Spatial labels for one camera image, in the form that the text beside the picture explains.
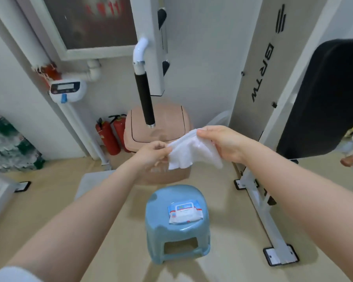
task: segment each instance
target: fire extinguisher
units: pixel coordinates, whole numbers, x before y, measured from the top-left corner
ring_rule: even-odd
[[[121,115],[109,116],[109,118],[114,118],[111,122],[114,125],[115,131],[118,134],[118,137],[120,139],[120,142],[123,146],[124,151],[131,152],[124,145],[124,129],[126,128],[126,116],[127,116],[126,114],[121,114]]]
[[[109,122],[103,121],[102,118],[99,118],[96,124],[96,130],[104,142],[108,153],[110,155],[117,155],[120,152],[120,146],[113,134],[111,124]]]

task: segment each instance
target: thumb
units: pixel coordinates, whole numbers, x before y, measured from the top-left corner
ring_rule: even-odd
[[[172,147],[165,147],[163,149],[159,149],[157,150],[157,155],[160,157],[160,158],[164,158],[165,156],[169,155],[169,153],[172,151]]]
[[[215,131],[212,131],[212,130],[203,130],[203,129],[200,128],[200,129],[197,130],[196,134],[199,137],[210,139],[211,141],[217,140],[217,133]]]

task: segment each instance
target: blue and white package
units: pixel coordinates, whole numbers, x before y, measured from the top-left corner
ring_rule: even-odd
[[[170,224],[189,223],[203,218],[202,209],[197,200],[172,203],[167,209]]]

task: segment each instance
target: blue plastic stool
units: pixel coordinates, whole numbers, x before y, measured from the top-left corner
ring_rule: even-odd
[[[185,224],[169,224],[167,207],[172,203],[197,200],[203,211],[203,219]],[[207,203],[202,193],[190,185],[168,186],[155,191],[149,198],[145,210],[146,240],[151,259],[156,264],[165,260],[205,256],[210,251],[210,231]],[[166,242],[195,238],[198,247],[193,251],[165,254]]]

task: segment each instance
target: left arm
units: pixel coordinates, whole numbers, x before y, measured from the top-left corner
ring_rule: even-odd
[[[43,281],[80,281],[142,170],[171,152],[152,142],[56,215],[9,261]]]

